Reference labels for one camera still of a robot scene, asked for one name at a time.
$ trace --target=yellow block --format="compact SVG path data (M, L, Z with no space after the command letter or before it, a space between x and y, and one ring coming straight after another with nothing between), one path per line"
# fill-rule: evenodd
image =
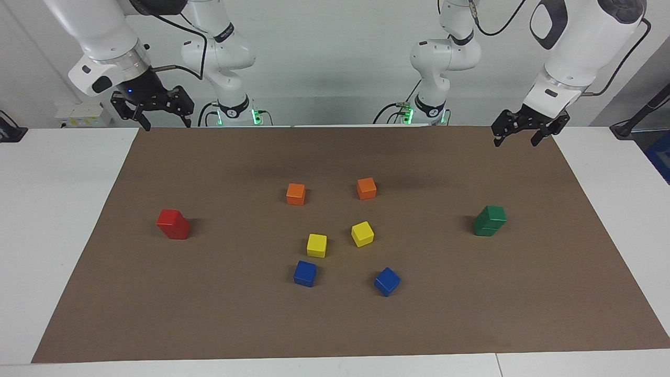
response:
M328 237L320 234L310 234L307 240L307 255L315 258L326 257L326 244Z
M351 237L354 238L356 246L361 248L371 244L375 240L375 233L373 232L372 227L370 227L370 223L364 221L351 227Z

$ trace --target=stacked green blocks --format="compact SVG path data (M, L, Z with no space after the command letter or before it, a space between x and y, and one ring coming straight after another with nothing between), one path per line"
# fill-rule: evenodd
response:
M474 220L474 234L482 237L494 235L507 222L502 207L488 205Z

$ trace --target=wooden block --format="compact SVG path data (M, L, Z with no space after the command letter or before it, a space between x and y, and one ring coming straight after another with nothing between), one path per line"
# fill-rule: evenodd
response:
M304 184L289 184L289 188L286 190L286 203L290 205L305 205L306 192Z
M187 239L191 225L176 209L164 209L156 220L156 225L170 239Z
M328 237L320 234L310 234L307 240L307 255L315 258L326 257L326 244Z
M303 260L297 263L293 273L293 281L296 284L313 287L316 279L316 265Z
M386 297L391 296L391 293L398 288L398 284L400 284L400 276L388 267L375 279L375 288Z
M358 197L362 201L376 197L377 186L375 185L375 180L372 178L359 179L356 191L358 191Z
M351 237L354 239L356 246L361 248L371 244L375 240L375 233L373 232L370 223L364 221L351 227Z
M489 205L474 220L474 234L482 237L491 237L505 223L507 216L502 207Z

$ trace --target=blue object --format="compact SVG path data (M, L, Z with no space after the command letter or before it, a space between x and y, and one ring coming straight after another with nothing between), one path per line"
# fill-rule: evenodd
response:
M316 279L316 265L302 260L298 262L293 273L293 281L311 288L314 286L314 279Z
M670 132L645 151L647 158L670 184Z
M375 287L386 297L391 296L391 293L398 287L398 284L400 284L400 277L388 267L375 279Z

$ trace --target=green led light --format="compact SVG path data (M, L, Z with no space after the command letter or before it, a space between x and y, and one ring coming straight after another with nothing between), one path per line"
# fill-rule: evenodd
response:
M414 109L411 107L409 108L409 112L405 114L405 117L403 118L403 123L404 124L412 124L412 119L414 118Z

